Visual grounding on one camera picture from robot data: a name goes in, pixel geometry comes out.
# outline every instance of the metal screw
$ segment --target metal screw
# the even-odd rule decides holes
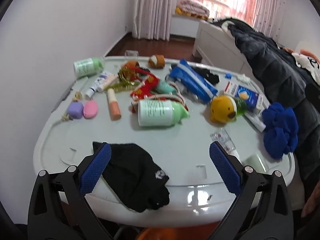
[[[74,171],[76,170],[76,168],[77,168],[77,167],[74,166],[74,165],[69,166],[69,167],[68,167],[68,171],[69,171],[69,172],[74,172]]]
[[[246,166],[244,169],[245,169],[245,171],[248,172],[248,173],[253,172],[253,168],[252,168],[251,166]]]
[[[42,170],[42,171],[39,172],[39,176],[42,177],[42,176],[45,175],[45,173],[46,173],[46,171],[45,171],[45,170]]]
[[[277,177],[281,177],[281,176],[282,176],[282,174],[281,174],[280,171],[275,171],[275,175],[276,175]]]

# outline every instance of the blue gripper pad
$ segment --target blue gripper pad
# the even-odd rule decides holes
[[[210,158],[214,166],[216,166],[224,184],[230,193],[239,196],[241,193],[241,177],[228,160],[226,154],[227,153],[224,153],[215,142],[210,144]]]
[[[85,169],[80,178],[79,192],[82,196],[91,193],[97,184],[102,172],[108,165],[111,158],[111,146],[106,143],[96,154],[89,166]]]

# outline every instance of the pink toy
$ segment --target pink toy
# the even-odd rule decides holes
[[[95,100],[89,100],[84,104],[83,116],[86,119],[94,118],[98,113],[98,104]]]

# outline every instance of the green bottle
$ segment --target green bottle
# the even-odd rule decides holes
[[[105,60],[103,57],[92,57],[73,63],[73,70],[77,79],[102,72],[104,67]]]
[[[232,98],[235,101],[237,111],[236,115],[242,115],[248,110],[247,103],[241,98]]]
[[[190,117],[182,104],[171,100],[140,100],[138,122],[140,126],[172,126]]]

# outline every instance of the white wall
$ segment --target white wall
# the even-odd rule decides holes
[[[291,49],[295,49],[299,41],[320,47],[319,27],[320,16],[310,0],[288,0],[279,43]]]
[[[103,56],[132,22],[131,0],[13,0],[0,22],[0,199],[27,223],[33,149],[73,62]]]
[[[197,37],[200,20],[191,17],[173,15],[170,24],[170,34]]]

